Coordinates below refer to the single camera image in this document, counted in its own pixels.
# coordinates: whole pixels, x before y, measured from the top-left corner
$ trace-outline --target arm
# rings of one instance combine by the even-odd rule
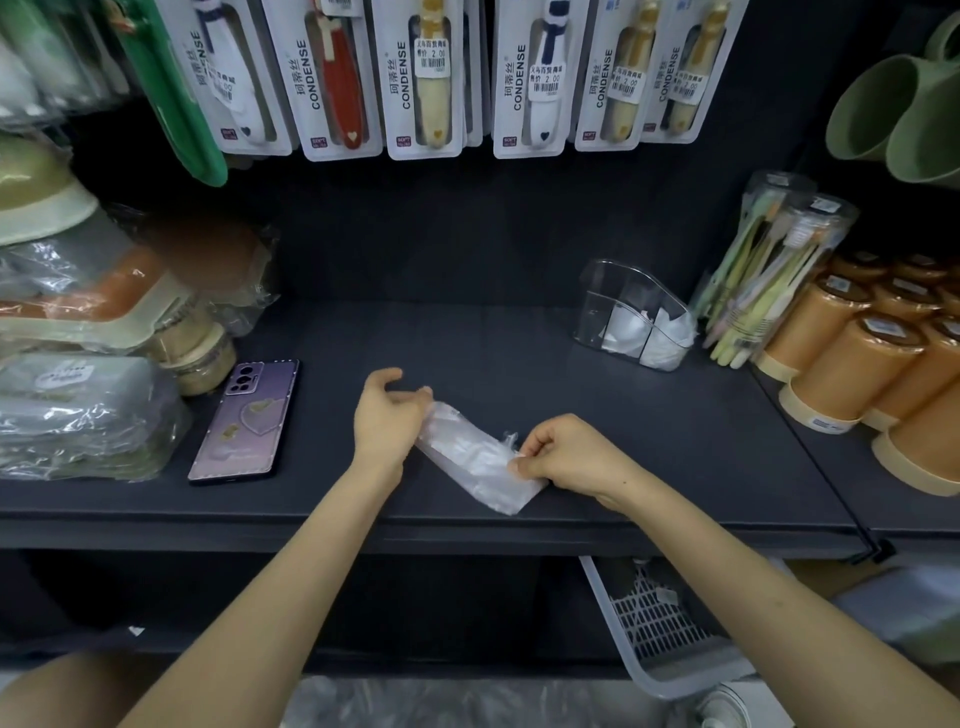
[[[276,728],[306,658],[433,400],[374,372],[353,462],[283,550],[166,671],[119,728]]]
[[[798,726],[960,725],[956,698],[590,425],[572,415],[550,420],[531,433],[520,454],[512,468],[521,476],[547,477],[594,496],[639,525]]]

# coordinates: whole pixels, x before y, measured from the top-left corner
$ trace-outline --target plastic bag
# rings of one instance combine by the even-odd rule
[[[434,403],[417,447],[473,497],[507,516],[519,513],[546,485],[546,480],[520,480],[507,470],[516,457],[513,448],[472,425],[444,402]]]
[[[22,353],[0,369],[0,477],[148,479],[189,425],[173,377],[144,358]]]

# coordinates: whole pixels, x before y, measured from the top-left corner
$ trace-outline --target dark gray shelf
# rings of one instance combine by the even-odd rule
[[[767,552],[861,550],[844,504],[756,381],[699,350],[654,372],[574,343],[571,311],[413,303],[286,302],[241,342],[247,359],[302,361],[276,474],[196,488],[186,473],[219,395],[146,483],[0,483],[0,547],[279,548],[347,467],[364,377],[397,365],[484,430],[525,434],[575,412],[748,543]],[[595,501],[549,488],[507,518],[414,452],[366,550],[390,553],[652,553]]]
[[[782,385],[756,370],[754,376],[776,403]],[[874,430],[859,425],[842,436],[825,435],[782,416],[875,537],[889,539],[899,551],[960,551],[960,498],[930,496],[890,475],[870,450]]]

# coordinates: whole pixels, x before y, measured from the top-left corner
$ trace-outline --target label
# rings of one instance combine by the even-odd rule
[[[912,280],[904,279],[893,279],[893,284],[904,291],[910,291],[911,293],[916,293],[919,296],[926,296],[930,293],[929,289],[914,283]]]
[[[90,379],[94,369],[96,367],[87,364],[85,359],[67,359],[49,372],[38,376],[34,380],[34,386],[37,389],[57,389],[68,384],[80,384]]]
[[[363,15],[362,0],[320,0],[320,9],[324,15],[360,17]]]
[[[841,291],[842,293],[850,293],[850,282],[839,276],[830,276],[827,278],[827,288],[832,288],[834,291]]]
[[[670,92],[666,97],[681,104],[695,107],[704,98],[709,80],[710,75],[708,73],[677,71],[677,75],[673,77]]]
[[[887,336],[896,336],[899,339],[906,338],[906,331],[900,324],[886,319],[864,319],[863,325],[873,333],[884,333]]]
[[[937,261],[928,255],[920,255],[919,253],[914,253],[907,258],[914,265],[922,265],[925,268],[928,268],[931,265],[936,265]]]
[[[660,604],[669,604],[671,607],[680,606],[680,598],[677,597],[677,593],[672,589],[667,589],[666,587],[657,587],[654,590],[654,595],[657,597],[657,601]]]
[[[527,99],[536,102],[557,101],[564,90],[565,78],[566,63],[535,63],[530,66],[527,79]]]
[[[844,432],[849,432],[853,429],[854,425],[856,425],[856,423],[845,423],[842,420],[834,420],[824,415],[817,415],[806,421],[807,427],[827,435],[842,435]]]
[[[450,78],[450,43],[445,37],[415,38],[414,57],[414,75],[417,78]]]
[[[821,212],[832,215],[838,209],[840,209],[840,203],[833,200],[825,200],[822,197],[814,197],[813,202],[810,203],[811,209],[818,209]]]
[[[647,77],[642,71],[633,71],[618,65],[613,70],[613,80],[607,90],[607,95],[622,101],[624,104],[639,105],[640,96],[643,95],[643,87],[647,83]]]

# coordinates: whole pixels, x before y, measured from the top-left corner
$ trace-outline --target purple phone case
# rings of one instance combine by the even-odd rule
[[[299,368],[296,360],[237,364],[187,479],[224,480],[269,473]]]

